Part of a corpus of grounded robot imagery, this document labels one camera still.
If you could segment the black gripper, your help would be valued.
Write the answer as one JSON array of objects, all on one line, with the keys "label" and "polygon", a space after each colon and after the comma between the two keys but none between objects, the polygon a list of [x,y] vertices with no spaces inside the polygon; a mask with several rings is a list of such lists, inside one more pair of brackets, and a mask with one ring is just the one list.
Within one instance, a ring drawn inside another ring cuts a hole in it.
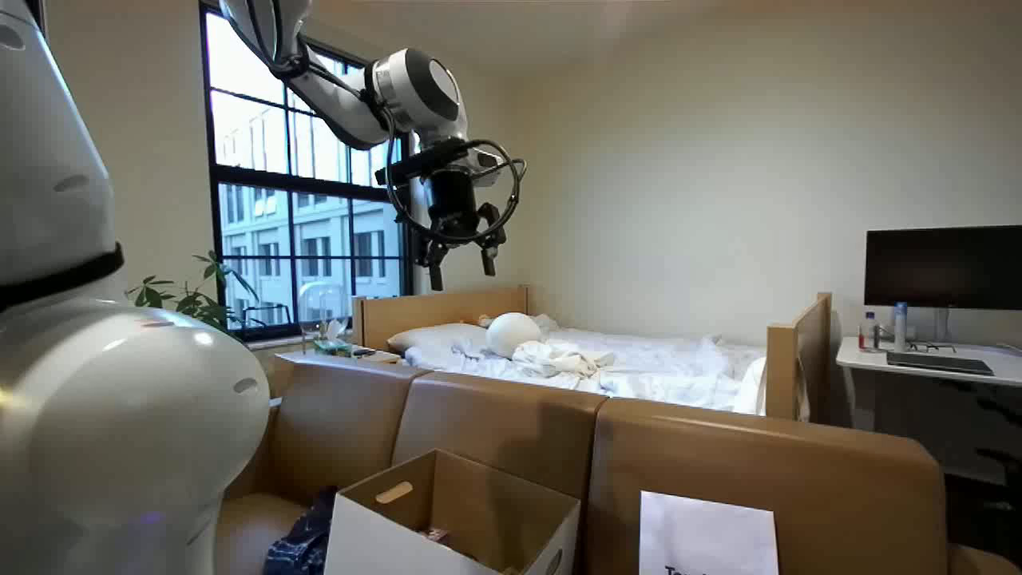
[{"label": "black gripper", "polygon": [[[503,165],[509,153],[495,140],[443,140],[415,153],[404,164],[410,178],[426,178],[431,190],[427,203],[427,278],[431,292],[443,292],[443,242],[481,242],[500,231],[500,212],[495,203],[475,203],[475,184],[492,178]],[[481,242],[481,273],[497,273],[497,242]]]}]

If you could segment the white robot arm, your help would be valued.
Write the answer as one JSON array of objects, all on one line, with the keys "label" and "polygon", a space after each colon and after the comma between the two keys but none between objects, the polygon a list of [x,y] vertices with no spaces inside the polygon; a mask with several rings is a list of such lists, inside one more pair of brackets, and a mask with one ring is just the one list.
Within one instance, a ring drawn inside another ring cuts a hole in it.
[{"label": "white robot arm", "polygon": [[24,0],[0,0],[0,575],[214,575],[270,411],[260,358],[121,292],[111,178]]}]

